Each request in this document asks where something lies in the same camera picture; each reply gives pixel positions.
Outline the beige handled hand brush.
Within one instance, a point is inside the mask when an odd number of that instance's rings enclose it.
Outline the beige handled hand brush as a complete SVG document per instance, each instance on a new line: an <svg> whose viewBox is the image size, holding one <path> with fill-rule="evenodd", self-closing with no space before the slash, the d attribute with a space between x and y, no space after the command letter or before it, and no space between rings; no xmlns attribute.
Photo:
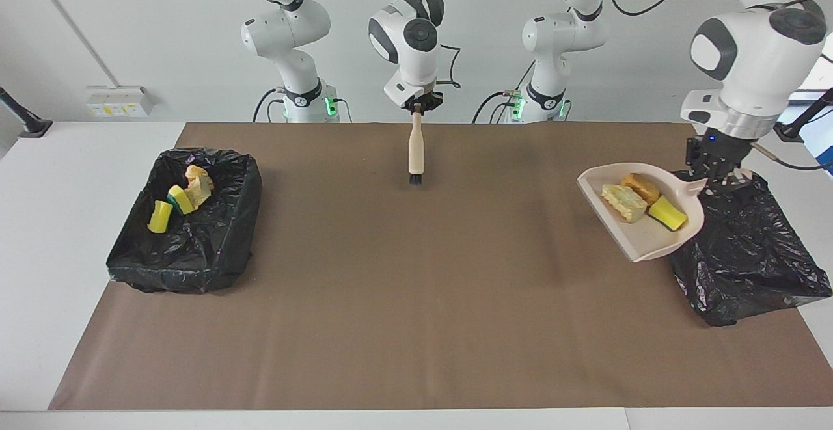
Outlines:
<svg viewBox="0 0 833 430"><path fill-rule="evenodd" d="M409 183L420 186L424 175L424 139L422 134L422 113L414 111L411 114L411 132L408 147Z"/></svg>

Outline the curved yellow sponge wedge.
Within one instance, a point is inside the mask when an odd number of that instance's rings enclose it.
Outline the curved yellow sponge wedge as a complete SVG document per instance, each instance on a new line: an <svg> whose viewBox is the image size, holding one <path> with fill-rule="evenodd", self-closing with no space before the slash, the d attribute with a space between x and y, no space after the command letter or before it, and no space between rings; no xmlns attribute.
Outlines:
<svg viewBox="0 0 833 430"><path fill-rule="evenodd" d="M648 216L671 232L678 231L688 221L687 214L664 195L659 196L657 201L649 206Z"/></svg>

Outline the brown peanut shaped piece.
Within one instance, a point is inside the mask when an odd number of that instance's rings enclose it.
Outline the brown peanut shaped piece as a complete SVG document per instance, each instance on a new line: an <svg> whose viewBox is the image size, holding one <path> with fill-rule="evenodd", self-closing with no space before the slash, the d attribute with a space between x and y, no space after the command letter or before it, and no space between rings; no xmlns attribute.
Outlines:
<svg viewBox="0 0 833 430"><path fill-rule="evenodd" d="M662 196L657 185L640 173L628 173L621 179L621 185L630 187L648 206L654 205Z"/></svg>

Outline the pale foam chunk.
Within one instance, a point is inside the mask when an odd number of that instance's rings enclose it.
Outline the pale foam chunk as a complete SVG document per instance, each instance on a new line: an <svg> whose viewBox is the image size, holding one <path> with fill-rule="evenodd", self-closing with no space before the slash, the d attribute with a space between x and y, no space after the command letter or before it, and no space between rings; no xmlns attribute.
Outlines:
<svg viewBox="0 0 833 430"><path fill-rule="evenodd" d="M628 186L604 184L601 196L630 224L639 221L648 210L646 200Z"/></svg>

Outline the pink plastic dustpan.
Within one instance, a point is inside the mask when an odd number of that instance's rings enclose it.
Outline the pink plastic dustpan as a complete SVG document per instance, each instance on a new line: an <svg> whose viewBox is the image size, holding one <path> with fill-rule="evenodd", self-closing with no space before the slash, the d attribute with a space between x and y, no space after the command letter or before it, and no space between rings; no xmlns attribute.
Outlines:
<svg viewBox="0 0 833 430"><path fill-rule="evenodd" d="M601 191L604 184L617 184L628 173L640 173L657 185L670 204L687 216L685 223L671 231L648 216L634 223L626 222L602 198ZM663 168L636 161L590 167L577 178L587 202L630 262L669 255L699 234L705 220L699 194L707 183L707 179L684 181Z"/></svg>

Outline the angular beige foam chunk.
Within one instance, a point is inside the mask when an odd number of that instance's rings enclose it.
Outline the angular beige foam chunk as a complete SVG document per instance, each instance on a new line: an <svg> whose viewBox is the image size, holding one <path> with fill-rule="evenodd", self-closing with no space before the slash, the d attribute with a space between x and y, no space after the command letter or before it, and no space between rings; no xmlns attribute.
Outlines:
<svg viewBox="0 0 833 430"><path fill-rule="evenodd" d="M194 210L199 209L212 195L214 184L212 179L206 175L200 174L191 181L187 188L184 189L185 196L190 201L191 207Z"/></svg>

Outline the small yellow sponge piece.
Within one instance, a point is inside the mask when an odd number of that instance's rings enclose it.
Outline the small yellow sponge piece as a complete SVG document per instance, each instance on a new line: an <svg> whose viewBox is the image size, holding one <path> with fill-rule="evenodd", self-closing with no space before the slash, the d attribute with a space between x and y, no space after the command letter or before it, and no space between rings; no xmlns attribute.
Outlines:
<svg viewBox="0 0 833 430"><path fill-rule="evenodd" d="M187 215L193 213L196 208L185 193L184 188L179 185L173 185L167 192L167 202L173 206L174 210L180 215Z"/></svg>

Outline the notched yellow sponge piece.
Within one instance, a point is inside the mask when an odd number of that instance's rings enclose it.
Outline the notched yellow sponge piece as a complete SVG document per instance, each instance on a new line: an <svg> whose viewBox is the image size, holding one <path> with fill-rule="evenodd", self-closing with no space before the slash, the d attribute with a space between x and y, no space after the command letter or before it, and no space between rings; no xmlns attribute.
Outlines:
<svg viewBox="0 0 833 430"><path fill-rule="evenodd" d="M169 228L172 211L172 204L163 200L156 200L148 222L148 230L154 234L164 234Z"/></svg>

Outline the empty black bag lined bin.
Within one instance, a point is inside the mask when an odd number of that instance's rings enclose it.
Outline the empty black bag lined bin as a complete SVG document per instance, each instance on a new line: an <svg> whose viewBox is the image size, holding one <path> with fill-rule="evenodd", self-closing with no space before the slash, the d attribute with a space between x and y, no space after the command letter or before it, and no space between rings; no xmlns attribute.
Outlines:
<svg viewBox="0 0 833 430"><path fill-rule="evenodd" d="M818 266L758 174L746 187L702 194L704 224L669 255L695 314L711 327L833 297Z"/></svg>

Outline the black bag lined trash bin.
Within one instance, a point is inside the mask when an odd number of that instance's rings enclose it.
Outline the black bag lined trash bin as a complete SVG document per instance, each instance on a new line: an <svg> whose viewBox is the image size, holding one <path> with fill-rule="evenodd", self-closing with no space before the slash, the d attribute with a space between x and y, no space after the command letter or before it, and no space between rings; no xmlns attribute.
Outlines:
<svg viewBox="0 0 833 430"><path fill-rule="evenodd" d="M214 190L187 215L174 208L164 234L148 230L154 202L173 185L187 188L185 169L208 171ZM114 282L143 293L209 293L229 288L246 270L261 202L256 160L233 150L179 148L159 154L111 249Z"/></svg>

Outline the brown table mat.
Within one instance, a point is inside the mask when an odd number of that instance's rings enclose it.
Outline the brown table mat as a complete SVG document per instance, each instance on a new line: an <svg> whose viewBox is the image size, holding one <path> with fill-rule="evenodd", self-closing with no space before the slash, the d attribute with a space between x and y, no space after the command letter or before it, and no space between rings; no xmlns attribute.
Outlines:
<svg viewBox="0 0 833 430"><path fill-rule="evenodd" d="M668 261L631 263L577 186L683 166L684 124L188 124L256 159L246 273L217 294L107 285L50 407L833 406L800 312L708 327Z"/></svg>

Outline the white wall socket box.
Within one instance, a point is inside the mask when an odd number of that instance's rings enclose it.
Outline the white wall socket box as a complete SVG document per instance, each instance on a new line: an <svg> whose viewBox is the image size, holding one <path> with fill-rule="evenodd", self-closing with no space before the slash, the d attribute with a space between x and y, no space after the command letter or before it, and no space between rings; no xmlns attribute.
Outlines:
<svg viewBox="0 0 833 430"><path fill-rule="evenodd" d="M146 87L88 86L86 105L95 118L149 118L156 104Z"/></svg>

